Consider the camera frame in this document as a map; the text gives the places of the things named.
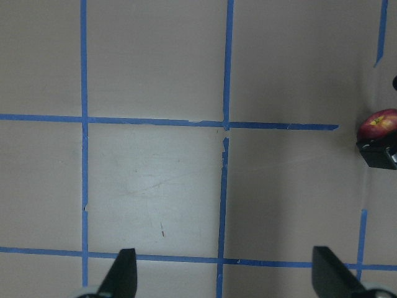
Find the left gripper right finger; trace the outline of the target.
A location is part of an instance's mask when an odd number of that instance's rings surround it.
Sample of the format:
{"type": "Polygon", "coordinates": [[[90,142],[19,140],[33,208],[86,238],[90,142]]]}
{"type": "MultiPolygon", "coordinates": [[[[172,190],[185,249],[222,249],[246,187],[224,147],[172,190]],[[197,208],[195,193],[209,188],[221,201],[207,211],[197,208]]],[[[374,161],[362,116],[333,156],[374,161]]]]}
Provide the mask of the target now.
{"type": "Polygon", "coordinates": [[[371,297],[357,278],[327,246],[314,246],[311,283],[318,297],[371,297]]]}

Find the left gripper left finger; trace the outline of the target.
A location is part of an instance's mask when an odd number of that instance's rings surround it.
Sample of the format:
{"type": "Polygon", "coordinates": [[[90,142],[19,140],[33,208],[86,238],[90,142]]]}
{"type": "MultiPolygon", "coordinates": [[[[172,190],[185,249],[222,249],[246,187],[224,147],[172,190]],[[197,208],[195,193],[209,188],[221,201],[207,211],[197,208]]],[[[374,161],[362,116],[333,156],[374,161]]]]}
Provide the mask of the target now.
{"type": "Polygon", "coordinates": [[[136,251],[122,249],[94,297],[134,298],[137,284],[136,251]]]}

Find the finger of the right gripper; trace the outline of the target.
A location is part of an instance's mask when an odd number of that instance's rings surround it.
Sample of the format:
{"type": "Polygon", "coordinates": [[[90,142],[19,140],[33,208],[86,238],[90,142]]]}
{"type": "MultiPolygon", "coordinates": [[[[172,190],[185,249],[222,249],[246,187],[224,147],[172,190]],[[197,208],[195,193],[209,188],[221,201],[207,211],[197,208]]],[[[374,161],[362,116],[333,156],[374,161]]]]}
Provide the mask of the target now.
{"type": "Polygon", "coordinates": [[[378,140],[362,140],[356,146],[370,168],[396,169],[396,131],[378,140]]]}

